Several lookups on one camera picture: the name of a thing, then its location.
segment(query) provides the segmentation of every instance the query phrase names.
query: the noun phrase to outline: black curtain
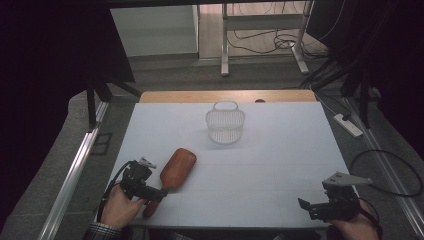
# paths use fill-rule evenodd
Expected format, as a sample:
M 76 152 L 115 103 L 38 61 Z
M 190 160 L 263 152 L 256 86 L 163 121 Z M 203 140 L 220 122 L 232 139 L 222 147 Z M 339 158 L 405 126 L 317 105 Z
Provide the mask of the black curtain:
M 0 4 L 3 226 L 61 130 L 69 99 L 89 78 L 134 78 L 104 2 Z
M 380 109 L 424 159 L 424 2 L 400 1 L 370 57 Z

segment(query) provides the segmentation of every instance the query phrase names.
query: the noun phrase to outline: wall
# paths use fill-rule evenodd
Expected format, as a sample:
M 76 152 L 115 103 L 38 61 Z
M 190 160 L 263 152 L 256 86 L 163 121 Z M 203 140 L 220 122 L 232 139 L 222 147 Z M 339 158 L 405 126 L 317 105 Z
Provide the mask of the wall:
M 193 6 L 111 9 L 128 57 L 197 53 Z

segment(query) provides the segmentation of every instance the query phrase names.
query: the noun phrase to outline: wooden table edge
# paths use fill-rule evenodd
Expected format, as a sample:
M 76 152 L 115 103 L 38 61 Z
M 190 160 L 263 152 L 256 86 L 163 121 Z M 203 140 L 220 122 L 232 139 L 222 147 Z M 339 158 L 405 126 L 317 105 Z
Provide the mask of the wooden table edge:
M 224 90 L 224 91 L 148 91 L 140 103 L 213 103 L 222 99 L 236 102 L 316 102 L 315 94 L 307 89 L 294 90 Z

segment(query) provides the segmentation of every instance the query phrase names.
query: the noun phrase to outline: metal frame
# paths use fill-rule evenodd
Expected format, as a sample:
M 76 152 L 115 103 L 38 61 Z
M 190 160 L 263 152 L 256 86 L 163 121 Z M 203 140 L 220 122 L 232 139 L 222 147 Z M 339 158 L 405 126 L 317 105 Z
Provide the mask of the metal frame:
M 358 109 L 353 100 L 351 98 L 343 98 L 343 100 L 347 104 L 347 106 L 353 110 L 352 117 L 364 133 L 365 142 L 368 147 L 371 149 L 381 149 L 381 146 L 378 143 L 376 137 L 374 136 L 372 130 L 367 129 L 362 123 L 360 117 L 357 114 Z M 395 192 L 407 193 L 408 190 L 405 188 L 404 184 L 400 180 L 398 174 L 396 173 L 387 156 L 382 153 L 375 153 L 375 156 L 377 158 L 376 163 L 380 168 L 387 183 L 389 184 L 390 188 Z M 418 239 L 424 239 L 424 215 L 415 200 L 412 198 L 404 197 L 396 197 L 396 200 L 398 201 L 400 207 L 405 213 L 405 216 L 409 220 L 409 223 L 415 231 L 415 234 Z
M 54 239 L 59 229 L 60 223 L 62 222 L 63 216 L 65 215 L 66 209 L 71 201 L 72 194 L 74 193 L 75 187 L 78 183 L 79 177 L 84 169 L 85 162 L 89 156 L 91 147 L 96 139 L 99 131 L 101 121 L 105 115 L 108 103 L 101 102 L 97 108 L 97 124 L 91 132 L 85 134 L 84 140 L 77 152 L 77 155 L 72 162 L 72 166 L 69 169 L 68 175 L 62 185 L 62 188 L 57 195 L 57 198 L 50 210 L 49 216 L 44 223 L 43 229 L 38 236 L 38 240 Z
M 221 75 L 229 75 L 228 63 L 228 43 L 227 32 L 236 30 L 269 30 L 269 29 L 299 29 L 296 43 L 291 47 L 302 74 L 308 74 L 309 69 L 303 59 L 301 44 L 309 16 L 312 10 L 313 1 L 307 1 L 303 14 L 278 14 L 278 15 L 245 15 L 228 16 L 227 4 L 222 4 L 222 54 L 221 54 Z

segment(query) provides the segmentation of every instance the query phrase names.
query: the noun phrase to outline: orange object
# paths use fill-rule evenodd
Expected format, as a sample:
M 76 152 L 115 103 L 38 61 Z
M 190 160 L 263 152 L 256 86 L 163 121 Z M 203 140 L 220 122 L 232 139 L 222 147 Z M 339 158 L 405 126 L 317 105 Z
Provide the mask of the orange object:
M 177 149 L 160 173 L 162 189 L 169 190 L 180 187 L 187 179 L 196 160 L 196 155 L 189 150 L 184 148 Z M 143 216 L 145 218 L 153 216 L 159 204 L 160 202 L 151 201 L 144 209 Z

